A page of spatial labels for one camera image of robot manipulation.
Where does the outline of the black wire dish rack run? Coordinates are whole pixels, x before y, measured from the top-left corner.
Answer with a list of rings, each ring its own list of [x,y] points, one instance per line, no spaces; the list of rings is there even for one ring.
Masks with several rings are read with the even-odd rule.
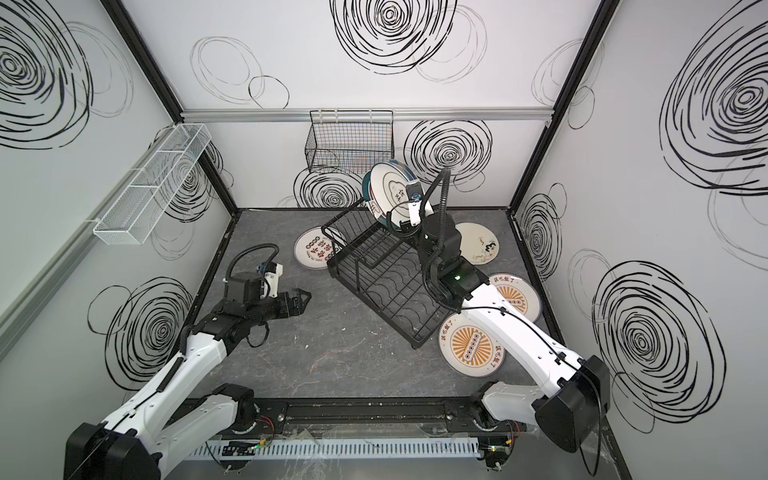
[[[422,347],[449,314],[462,305],[460,239],[451,215],[445,216],[441,255],[426,262],[437,246],[438,216],[428,218],[426,233],[394,235],[363,208],[361,200],[322,225],[332,242],[328,261],[333,278],[352,292],[412,348]]]

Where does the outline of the cream plate with cat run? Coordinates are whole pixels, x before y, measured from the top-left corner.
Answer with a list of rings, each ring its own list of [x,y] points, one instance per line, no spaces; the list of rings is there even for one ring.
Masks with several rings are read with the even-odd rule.
[[[497,257],[499,240],[490,229],[471,222],[457,224],[456,229],[461,234],[462,256],[471,264],[485,265]]]

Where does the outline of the white plate red characters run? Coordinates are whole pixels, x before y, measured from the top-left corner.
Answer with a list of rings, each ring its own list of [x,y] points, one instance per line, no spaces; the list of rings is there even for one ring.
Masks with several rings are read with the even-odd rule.
[[[332,240],[320,227],[302,233],[294,244],[294,256],[299,264],[311,270],[323,270],[336,252]]]

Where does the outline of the orange sunburst plate front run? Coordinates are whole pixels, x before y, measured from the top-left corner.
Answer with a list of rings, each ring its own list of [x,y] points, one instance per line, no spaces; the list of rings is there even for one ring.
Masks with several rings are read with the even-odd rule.
[[[472,378],[496,373],[506,350],[484,329],[461,314],[449,315],[438,331],[440,352],[456,372]]]

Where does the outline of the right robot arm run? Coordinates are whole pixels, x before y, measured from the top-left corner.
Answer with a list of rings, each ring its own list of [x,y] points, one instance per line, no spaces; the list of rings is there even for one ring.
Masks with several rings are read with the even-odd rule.
[[[609,371],[592,355],[582,357],[527,319],[460,252],[461,234],[447,213],[450,172],[424,188],[396,168],[384,175],[377,202],[394,234],[414,239],[426,293],[438,305],[474,322],[523,366],[536,385],[502,382],[481,393],[481,410],[494,422],[537,426],[566,452],[581,450],[600,433],[610,409]]]

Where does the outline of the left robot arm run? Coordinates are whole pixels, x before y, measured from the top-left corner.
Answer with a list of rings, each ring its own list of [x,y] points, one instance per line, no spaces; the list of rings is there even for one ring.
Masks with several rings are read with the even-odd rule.
[[[225,383],[183,415],[188,395],[255,327],[300,316],[311,299],[282,291],[278,245],[239,252],[225,273],[225,293],[197,324],[182,330],[178,352],[132,398],[99,424],[81,424],[67,439],[66,479],[164,479],[221,431],[248,434],[265,422],[252,389]]]

